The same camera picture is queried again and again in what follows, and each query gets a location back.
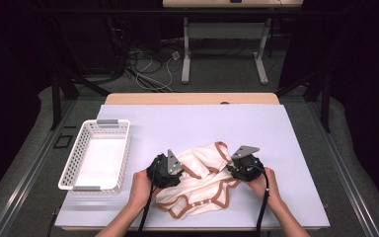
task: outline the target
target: human hand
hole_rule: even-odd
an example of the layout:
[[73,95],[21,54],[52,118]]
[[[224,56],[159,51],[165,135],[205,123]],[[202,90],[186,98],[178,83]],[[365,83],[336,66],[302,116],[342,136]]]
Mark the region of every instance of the human hand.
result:
[[[275,172],[271,168],[265,167],[265,173],[269,182],[269,197],[267,202],[269,205],[272,205],[275,202],[279,202],[281,200],[281,196],[279,194],[278,184],[276,183]],[[258,197],[264,198],[266,189],[264,174],[261,174],[256,179],[245,183],[255,192]]]
[[[133,183],[131,185],[128,205],[138,210],[142,210],[150,196],[151,182],[147,177],[146,170],[134,173]],[[162,189],[155,188],[152,198],[154,198]]]

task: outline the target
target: white table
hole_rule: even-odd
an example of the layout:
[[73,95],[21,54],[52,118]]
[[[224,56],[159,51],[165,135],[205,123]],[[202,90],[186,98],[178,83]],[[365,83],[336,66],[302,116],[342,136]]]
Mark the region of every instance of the white table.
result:
[[[303,0],[164,0],[167,8],[299,8]],[[254,61],[261,84],[267,85],[263,54],[268,37],[270,19],[261,23],[191,23],[184,18],[184,65],[182,82],[190,81],[190,39],[245,39],[260,40]]]
[[[117,195],[68,193],[56,226],[64,229],[105,227],[125,205],[132,174],[147,168],[157,154],[166,153],[168,149],[179,154],[218,140],[227,143],[229,153],[240,145],[258,146],[261,151],[255,155],[275,171],[281,195],[300,224],[307,229],[330,226],[282,105],[103,105],[97,119],[129,119],[131,122],[131,146],[121,191]],[[230,191],[228,208],[185,219],[174,219],[152,204],[145,230],[255,230],[261,203],[250,188],[240,184]],[[131,229],[136,229],[140,220],[141,215]],[[267,210],[263,230],[277,228],[278,222]]]

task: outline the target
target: white plastic basket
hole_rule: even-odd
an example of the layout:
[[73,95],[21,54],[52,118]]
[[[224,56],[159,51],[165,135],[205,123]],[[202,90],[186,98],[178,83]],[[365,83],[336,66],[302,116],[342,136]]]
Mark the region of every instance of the white plastic basket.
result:
[[130,122],[99,119],[83,122],[58,187],[73,193],[118,193],[129,147]]

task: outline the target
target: wrist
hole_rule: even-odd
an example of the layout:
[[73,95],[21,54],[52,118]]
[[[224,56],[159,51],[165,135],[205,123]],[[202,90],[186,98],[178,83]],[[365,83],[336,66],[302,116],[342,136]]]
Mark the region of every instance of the wrist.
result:
[[140,212],[143,210],[144,205],[142,206],[141,204],[133,203],[133,202],[128,202],[124,209],[126,209],[127,213],[129,213],[132,216],[137,216],[140,214]]
[[284,200],[280,196],[269,196],[267,200],[267,205],[271,210],[279,209],[280,207],[285,206]]

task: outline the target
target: basket handle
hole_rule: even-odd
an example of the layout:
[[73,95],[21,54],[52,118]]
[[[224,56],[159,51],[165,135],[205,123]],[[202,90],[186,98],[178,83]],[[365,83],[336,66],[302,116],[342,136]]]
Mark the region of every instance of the basket handle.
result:
[[116,119],[97,119],[97,125],[100,128],[119,128],[118,120]]

